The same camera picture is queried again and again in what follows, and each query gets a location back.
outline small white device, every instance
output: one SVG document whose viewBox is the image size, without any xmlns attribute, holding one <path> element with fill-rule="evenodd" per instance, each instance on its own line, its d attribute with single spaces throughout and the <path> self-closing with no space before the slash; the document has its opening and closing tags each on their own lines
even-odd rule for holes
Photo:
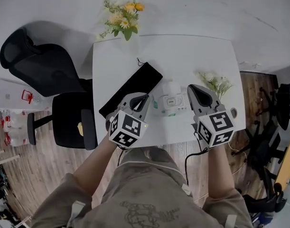
<svg viewBox="0 0 290 228">
<path fill-rule="evenodd" d="M 187 110 L 184 95 L 177 82 L 168 82 L 163 84 L 162 91 L 155 93 L 156 100 L 153 106 L 156 109 L 155 114 L 162 116 L 175 116 Z"/>
</svg>

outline black and white fiducial cube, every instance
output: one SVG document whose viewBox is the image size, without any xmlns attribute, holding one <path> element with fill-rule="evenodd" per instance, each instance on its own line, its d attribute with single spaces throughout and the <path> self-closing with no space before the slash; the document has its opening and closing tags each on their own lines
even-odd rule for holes
<svg viewBox="0 0 290 228">
<path fill-rule="evenodd" d="M 227 143 L 234 134 L 234 119 L 230 111 L 200 116 L 197 133 L 210 148 Z"/>
<path fill-rule="evenodd" d="M 112 135 L 115 132 L 115 130 L 117 129 L 117 126 L 118 126 L 118 114 L 115 116 L 115 118 L 111 122 L 110 135 Z"/>
<path fill-rule="evenodd" d="M 234 126 L 227 112 L 221 112 L 221 113 L 216 113 L 214 115 L 209 115 L 209 118 L 216 132 L 225 130 Z"/>
<path fill-rule="evenodd" d="M 212 134 L 209 129 L 206 128 L 205 125 L 203 125 L 202 122 L 199 123 L 198 134 L 201 135 L 201 137 L 206 141 L 207 144 L 210 143 Z"/>
<path fill-rule="evenodd" d="M 111 120 L 109 140 L 120 146 L 130 148 L 143 137 L 148 124 L 119 110 Z"/>
<path fill-rule="evenodd" d="M 137 141 L 136 138 L 133 138 L 123 132 L 119 132 L 114 138 L 113 138 L 114 142 L 117 142 L 119 144 L 122 144 L 126 147 L 130 147 L 131 145 L 134 144 L 135 141 Z"/>
<path fill-rule="evenodd" d="M 130 115 L 125 115 L 124 122 L 122 123 L 122 128 L 127 130 L 128 132 L 135 134 L 137 136 L 140 135 L 140 121 L 136 120 L 134 117 Z"/>
</svg>

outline white wall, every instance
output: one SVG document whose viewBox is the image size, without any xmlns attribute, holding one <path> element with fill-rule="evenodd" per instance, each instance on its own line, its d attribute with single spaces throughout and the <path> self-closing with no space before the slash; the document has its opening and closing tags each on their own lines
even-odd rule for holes
<svg viewBox="0 0 290 228">
<path fill-rule="evenodd" d="M 271 72 L 290 65 L 290 0 L 143 0 L 141 34 L 190 34 L 230 39 L 239 62 Z M 41 41 L 58 42 L 79 72 L 90 51 L 102 0 L 0 0 L 0 47 L 34 21 Z M 14 77 L 0 67 L 0 77 Z"/>
<path fill-rule="evenodd" d="M 275 72 L 279 86 L 280 84 L 289 84 L 290 83 L 290 67 L 276 71 Z M 287 130 L 283 130 L 280 128 L 280 136 L 281 142 L 280 147 L 284 148 L 290 143 L 290 121 Z M 287 198 L 287 205 L 284 209 L 276 214 L 274 220 L 268 226 L 269 228 L 278 228 L 278 227 L 286 227 L 290 228 L 290 185 L 284 191 L 284 197 Z"/>
</svg>

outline black drawstring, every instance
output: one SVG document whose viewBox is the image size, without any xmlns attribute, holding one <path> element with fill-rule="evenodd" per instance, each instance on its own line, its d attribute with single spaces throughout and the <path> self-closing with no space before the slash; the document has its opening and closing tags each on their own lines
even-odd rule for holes
<svg viewBox="0 0 290 228">
<path fill-rule="evenodd" d="M 142 62 L 139 60 L 138 57 L 137 57 L 136 59 L 137 59 L 137 61 L 138 61 L 138 65 L 139 65 L 139 66 L 143 66 L 143 65 L 145 64 L 145 63 L 142 63 Z"/>
</svg>

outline person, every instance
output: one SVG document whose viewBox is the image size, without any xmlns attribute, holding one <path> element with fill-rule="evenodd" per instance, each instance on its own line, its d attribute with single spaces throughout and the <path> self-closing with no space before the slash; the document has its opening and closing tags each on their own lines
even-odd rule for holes
<svg viewBox="0 0 290 228">
<path fill-rule="evenodd" d="M 209 197 L 202 209 L 172 158 L 157 147 L 128 150 L 101 204 L 92 209 L 92 196 L 116 147 L 106 135 L 38 208 L 32 228 L 252 227 L 223 145 L 207 153 Z"/>
</svg>

